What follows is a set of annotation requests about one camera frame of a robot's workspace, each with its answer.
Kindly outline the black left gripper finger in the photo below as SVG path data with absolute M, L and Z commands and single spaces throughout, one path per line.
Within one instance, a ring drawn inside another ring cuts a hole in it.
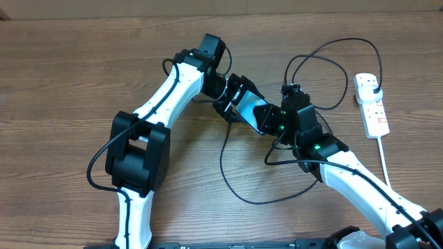
M 236 113 L 232 109 L 228 109 L 227 111 L 223 111 L 221 116 L 228 123 L 235 123 L 235 122 L 243 123 L 243 124 L 247 123 L 247 121 L 245 121 L 245 119 L 243 119 L 243 117 L 240 114 Z
M 250 79 L 248 79 L 247 77 L 245 77 L 244 75 L 242 76 L 242 85 L 243 85 L 243 92 L 251 92 L 253 94 L 255 94 L 256 96 L 258 96 L 260 99 L 264 100 L 265 97 L 258 91 L 256 85 L 250 81 Z

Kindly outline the blue Galaxy smartphone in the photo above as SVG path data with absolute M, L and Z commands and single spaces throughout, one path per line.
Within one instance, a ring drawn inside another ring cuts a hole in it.
M 266 104 L 267 102 L 258 95 L 246 91 L 239 104 L 235 107 L 236 112 L 261 136 L 264 135 L 264 132 L 259 130 L 253 109 Z

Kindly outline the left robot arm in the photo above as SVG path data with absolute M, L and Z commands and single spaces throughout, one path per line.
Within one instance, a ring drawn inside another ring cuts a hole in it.
M 228 122 L 260 128 L 253 108 L 264 104 L 264 97 L 245 77 L 217 72 L 225 50 L 219 37 L 205 34 L 198 48 L 174 56 L 168 77 L 143 106 L 115 116 L 105 163 L 120 205 L 114 248 L 149 247 L 152 199 L 170 164 L 171 128 L 194 96 L 210 97 Z

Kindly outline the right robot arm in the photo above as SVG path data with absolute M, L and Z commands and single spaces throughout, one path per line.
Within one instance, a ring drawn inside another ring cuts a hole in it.
M 294 162 L 344 196 L 377 229 L 387 248 L 442 247 L 442 209 L 428 212 L 371 173 L 349 147 L 325 133 L 310 96 L 298 85 L 282 87 L 280 106 L 253 107 L 260 131 L 290 145 Z

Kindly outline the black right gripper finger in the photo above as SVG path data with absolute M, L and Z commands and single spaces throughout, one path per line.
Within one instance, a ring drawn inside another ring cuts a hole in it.
M 277 118 L 276 116 L 259 116 L 257 125 L 261 132 L 275 136 L 277 134 Z
M 274 104 L 263 104 L 253 107 L 253 115 L 257 121 L 270 120 L 280 115 L 280 107 Z

